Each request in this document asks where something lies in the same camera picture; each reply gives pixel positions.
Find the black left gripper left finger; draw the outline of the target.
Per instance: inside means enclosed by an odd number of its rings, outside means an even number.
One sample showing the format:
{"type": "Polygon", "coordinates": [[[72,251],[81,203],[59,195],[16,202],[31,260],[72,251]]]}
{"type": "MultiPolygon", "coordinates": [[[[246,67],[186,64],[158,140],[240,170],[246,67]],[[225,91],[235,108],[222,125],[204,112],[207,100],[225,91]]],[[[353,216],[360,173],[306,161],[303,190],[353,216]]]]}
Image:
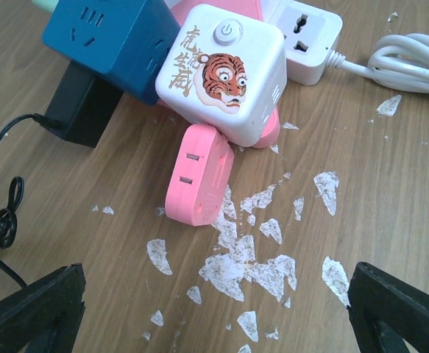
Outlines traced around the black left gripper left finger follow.
{"type": "Polygon", "coordinates": [[[71,352],[85,312],[82,264],[63,266],[0,301],[0,352],[71,352]]]}

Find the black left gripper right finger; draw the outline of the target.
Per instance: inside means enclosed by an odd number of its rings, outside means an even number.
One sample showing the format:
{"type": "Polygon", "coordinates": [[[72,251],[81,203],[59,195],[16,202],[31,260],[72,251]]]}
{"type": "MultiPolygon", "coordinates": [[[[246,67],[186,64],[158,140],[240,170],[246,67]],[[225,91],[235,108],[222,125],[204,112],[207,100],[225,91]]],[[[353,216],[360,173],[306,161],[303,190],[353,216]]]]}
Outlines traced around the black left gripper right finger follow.
{"type": "Polygon", "coordinates": [[[361,352],[429,352],[429,295],[365,262],[357,263],[347,306],[361,352]]]}

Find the small pink plug adapter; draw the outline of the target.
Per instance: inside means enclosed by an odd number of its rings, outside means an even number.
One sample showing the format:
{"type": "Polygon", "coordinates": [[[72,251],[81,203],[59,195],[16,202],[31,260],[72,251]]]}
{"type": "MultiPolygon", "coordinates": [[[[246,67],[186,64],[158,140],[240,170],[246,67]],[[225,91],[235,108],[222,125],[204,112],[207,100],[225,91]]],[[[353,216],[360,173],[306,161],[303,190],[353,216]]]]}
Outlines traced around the small pink plug adapter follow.
{"type": "Polygon", "coordinates": [[[166,215],[195,227],[212,224],[219,214],[233,161],[228,140],[215,127],[189,126],[168,186],[166,215]]]}

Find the blue cube socket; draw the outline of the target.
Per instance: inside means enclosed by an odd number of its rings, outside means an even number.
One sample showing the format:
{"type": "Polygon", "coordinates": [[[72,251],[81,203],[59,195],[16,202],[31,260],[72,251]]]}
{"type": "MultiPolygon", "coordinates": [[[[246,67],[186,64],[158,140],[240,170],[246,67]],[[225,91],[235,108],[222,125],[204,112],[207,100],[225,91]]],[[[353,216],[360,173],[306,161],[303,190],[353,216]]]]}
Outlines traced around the blue cube socket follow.
{"type": "Polygon", "coordinates": [[[179,31],[164,1],[59,1],[43,42],[153,105],[155,80],[179,31]]]}

